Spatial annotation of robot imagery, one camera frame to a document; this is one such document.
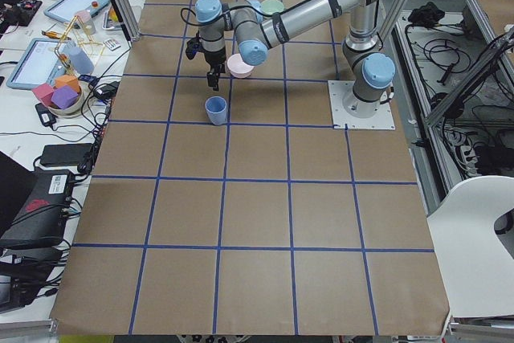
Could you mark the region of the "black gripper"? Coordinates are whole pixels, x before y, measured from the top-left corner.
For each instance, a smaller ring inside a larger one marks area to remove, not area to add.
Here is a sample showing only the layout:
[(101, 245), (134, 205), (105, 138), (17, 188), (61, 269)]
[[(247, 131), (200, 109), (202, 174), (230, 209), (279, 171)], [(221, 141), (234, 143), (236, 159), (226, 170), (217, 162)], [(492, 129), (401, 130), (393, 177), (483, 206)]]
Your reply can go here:
[(226, 72), (226, 42), (225, 39), (201, 39), (201, 44), (205, 61), (210, 66), (210, 70), (206, 73), (208, 86), (217, 92), (220, 75)]

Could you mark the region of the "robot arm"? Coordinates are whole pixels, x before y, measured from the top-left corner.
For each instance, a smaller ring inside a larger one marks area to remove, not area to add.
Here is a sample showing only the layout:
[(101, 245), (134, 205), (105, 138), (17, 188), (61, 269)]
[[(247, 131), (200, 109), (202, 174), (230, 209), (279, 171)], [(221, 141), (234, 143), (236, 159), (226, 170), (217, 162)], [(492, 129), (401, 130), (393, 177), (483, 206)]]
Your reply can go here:
[(194, 10), (198, 32), (188, 41), (186, 56), (193, 59), (199, 52), (204, 55), (210, 66), (206, 74), (208, 84), (217, 90), (219, 76), (225, 71), (225, 32), (233, 32), (243, 62), (259, 66), (267, 60), (273, 47), (348, 11), (351, 21), (343, 52), (355, 81), (344, 97), (343, 105), (350, 115), (368, 118), (377, 111), (396, 72), (392, 59), (377, 49), (378, 2), (303, 0), (284, 11), (265, 14), (259, 2), (253, 0), (233, 3), (197, 0)]

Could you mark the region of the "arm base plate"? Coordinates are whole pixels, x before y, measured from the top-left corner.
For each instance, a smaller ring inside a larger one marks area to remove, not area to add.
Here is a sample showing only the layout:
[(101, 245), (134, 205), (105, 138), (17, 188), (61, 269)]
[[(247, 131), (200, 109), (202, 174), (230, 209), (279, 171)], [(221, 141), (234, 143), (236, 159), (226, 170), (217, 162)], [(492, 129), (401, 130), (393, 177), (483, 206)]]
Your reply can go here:
[(363, 102), (353, 94), (353, 81), (328, 81), (328, 94), (335, 129), (395, 130), (387, 91), (375, 102)]

